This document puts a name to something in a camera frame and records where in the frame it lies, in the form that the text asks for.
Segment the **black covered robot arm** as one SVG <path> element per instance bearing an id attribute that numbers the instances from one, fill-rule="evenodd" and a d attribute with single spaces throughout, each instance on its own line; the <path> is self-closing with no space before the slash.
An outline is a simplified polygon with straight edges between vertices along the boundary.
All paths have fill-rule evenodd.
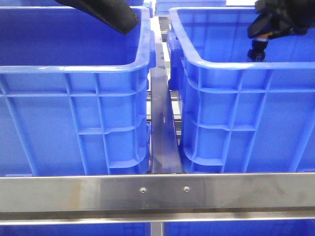
<path id="1" fill-rule="evenodd" d="M 59 0 L 57 3 L 83 11 L 124 35 L 139 22 L 125 0 Z M 258 17 L 247 29 L 248 38 L 305 35 L 315 27 L 313 0 L 258 0 L 254 8 Z"/>

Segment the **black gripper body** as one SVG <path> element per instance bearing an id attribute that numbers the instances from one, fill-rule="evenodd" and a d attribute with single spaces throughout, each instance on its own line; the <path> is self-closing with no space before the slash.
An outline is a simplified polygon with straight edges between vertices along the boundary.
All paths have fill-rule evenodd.
<path id="1" fill-rule="evenodd" d="M 315 27 L 313 0 L 257 0 L 254 9 L 258 17 L 247 29 L 249 38 L 305 35 Z"/>

